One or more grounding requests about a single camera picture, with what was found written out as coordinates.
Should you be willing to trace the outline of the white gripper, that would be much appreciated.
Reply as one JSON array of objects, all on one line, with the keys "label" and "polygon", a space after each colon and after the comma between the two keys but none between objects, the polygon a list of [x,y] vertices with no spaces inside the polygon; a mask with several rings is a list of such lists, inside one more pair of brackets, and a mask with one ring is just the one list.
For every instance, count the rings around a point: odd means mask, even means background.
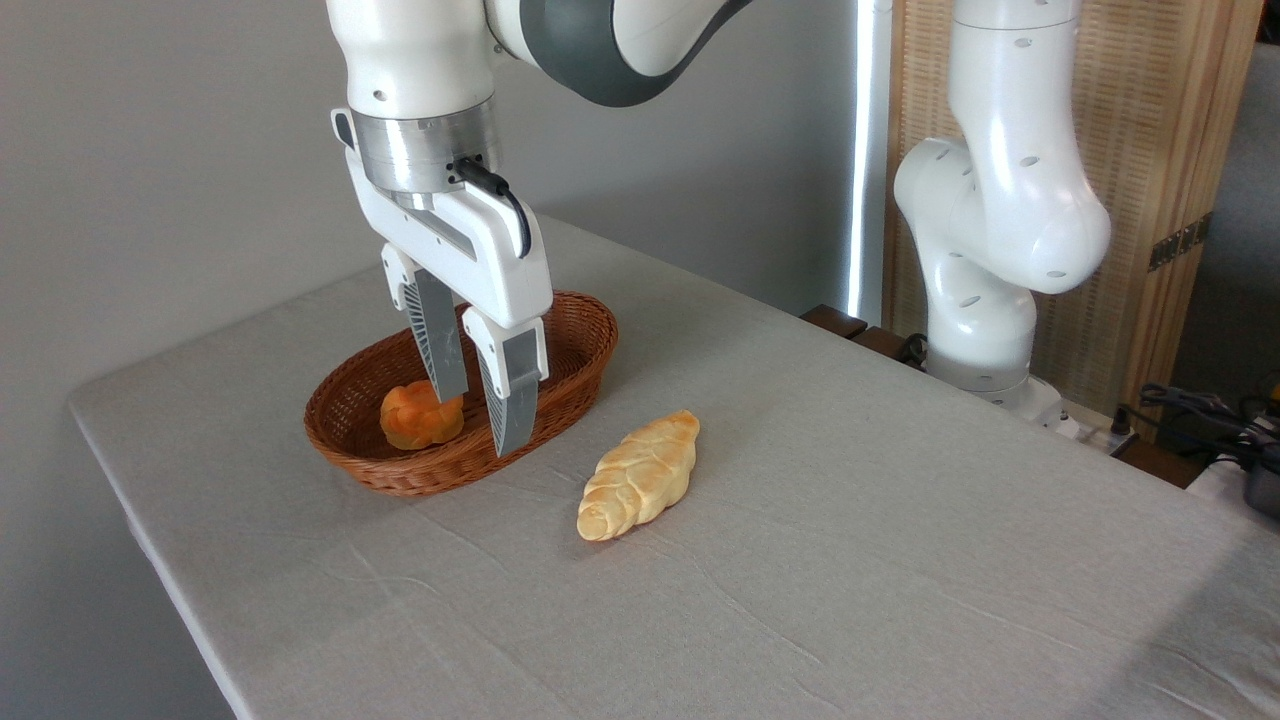
[{"label": "white gripper", "polygon": [[436,397],[468,388],[452,290],[476,307],[462,322],[477,352],[495,454],[516,452],[531,439],[539,386],[549,377],[536,316],[550,307],[552,290],[532,211],[463,174],[495,169],[495,113],[388,119],[337,108],[333,128],[364,215],[389,242],[381,264],[390,299],[408,318]]}]

